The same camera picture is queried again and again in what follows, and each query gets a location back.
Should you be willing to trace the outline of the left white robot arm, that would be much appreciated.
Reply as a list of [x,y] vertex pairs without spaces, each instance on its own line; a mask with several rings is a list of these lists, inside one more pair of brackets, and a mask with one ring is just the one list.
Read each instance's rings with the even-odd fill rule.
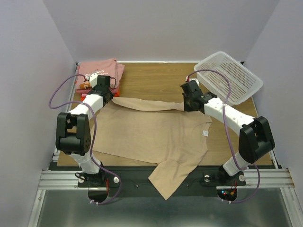
[[82,173],[76,173],[79,183],[88,183],[96,187],[108,184],[106,171],[92,151],[97,127],[90,132],[90,120],[97,123],[96,112],[101,110],[113,98],[109,76],[93,73],[84,76],[89,81],[91,90],[83,101],[77,101],[75,108],[57,116],[55,145],[59,151],[72,157]]

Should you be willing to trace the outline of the beige t-shirt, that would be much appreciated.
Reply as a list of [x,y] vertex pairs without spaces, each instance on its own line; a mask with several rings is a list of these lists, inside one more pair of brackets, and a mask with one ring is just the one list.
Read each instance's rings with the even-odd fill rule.
[[211,123],[183,103],[115,97],[97,114],[93,150],[156,164],[149,180],[168,199],[207,153]]

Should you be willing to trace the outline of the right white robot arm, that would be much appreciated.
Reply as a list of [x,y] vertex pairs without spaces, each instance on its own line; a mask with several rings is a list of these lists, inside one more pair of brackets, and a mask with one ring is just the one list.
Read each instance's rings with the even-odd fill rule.
[[200,111],[209,115],[224,124],[226,134],[231,129],[239,136],[238,152],[232,151],[232,157],[220,167],[220,183],[229,184],[238,172],[247,169],[248,165],[254,164],[275,148],[272,131],[265,117],[254,118],[241,113],[213,93],[203,93],[193,80],[180,87],[186,112]]

